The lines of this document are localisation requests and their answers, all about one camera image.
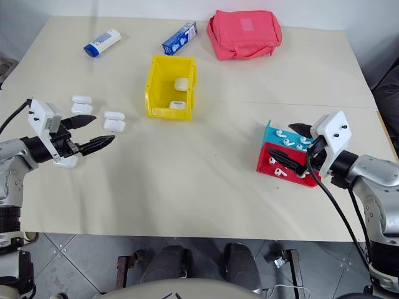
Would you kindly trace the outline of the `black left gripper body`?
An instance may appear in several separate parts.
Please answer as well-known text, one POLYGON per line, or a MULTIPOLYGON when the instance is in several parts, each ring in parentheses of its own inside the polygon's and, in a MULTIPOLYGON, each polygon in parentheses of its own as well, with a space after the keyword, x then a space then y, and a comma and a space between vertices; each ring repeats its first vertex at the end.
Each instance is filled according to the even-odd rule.
POLYGON ((71 140, 72 135, 69 131, 76 128, 78 126, 75 121, 62 120, 57 132, 50 133, 50 141, 62 158, 68 158, 80 152, 79 145, 71 140))

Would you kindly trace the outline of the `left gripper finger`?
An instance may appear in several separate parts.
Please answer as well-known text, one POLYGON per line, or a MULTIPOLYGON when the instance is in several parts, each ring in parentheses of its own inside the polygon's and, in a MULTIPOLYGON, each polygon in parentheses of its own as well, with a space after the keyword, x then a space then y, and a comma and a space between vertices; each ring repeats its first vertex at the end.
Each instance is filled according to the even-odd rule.
POLYGON ((77 145, 79 153, 87 156, 108 146, 115 139, 115 135, 104 135, 91 139, 88 143, 77 145))
POLYGON ((66 130, 75 130, 88 125, 95 119, 96 116, 93 115, 75 115, 64 119, 64 128, 66 130))

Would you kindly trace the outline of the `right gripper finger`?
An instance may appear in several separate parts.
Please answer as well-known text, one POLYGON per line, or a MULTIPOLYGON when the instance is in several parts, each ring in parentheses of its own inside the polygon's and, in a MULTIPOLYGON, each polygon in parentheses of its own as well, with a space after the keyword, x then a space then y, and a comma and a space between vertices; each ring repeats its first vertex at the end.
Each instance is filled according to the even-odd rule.
POLYGON ((311 125, 306 125, 304 123, 292 123, 292 124, 288 125, 288 127, 303 137, 306 137, 306 138, 312 137, 312 134, 311 134, 312 126, 311 125))
POLYGON ((292 170, 296 175, 302 176, 307 172, 307 167, 305 165, 291 159, 285 152, 274 148, 268 148, 267 151, 279 164, 292 170))

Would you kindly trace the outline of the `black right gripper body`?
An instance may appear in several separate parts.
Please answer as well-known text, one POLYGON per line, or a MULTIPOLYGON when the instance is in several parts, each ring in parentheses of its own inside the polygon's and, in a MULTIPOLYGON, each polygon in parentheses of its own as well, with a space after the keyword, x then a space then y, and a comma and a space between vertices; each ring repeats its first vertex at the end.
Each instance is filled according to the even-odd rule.
POLYGON ((305 155, 305 165, 300 171, 301 176, 303 176, 306 172, 310 173, 310 171, 320 171, 327 156, 325 151, 326 146, 327 142, 325 138, 323 136, 318 136, 308 147, 305 155))

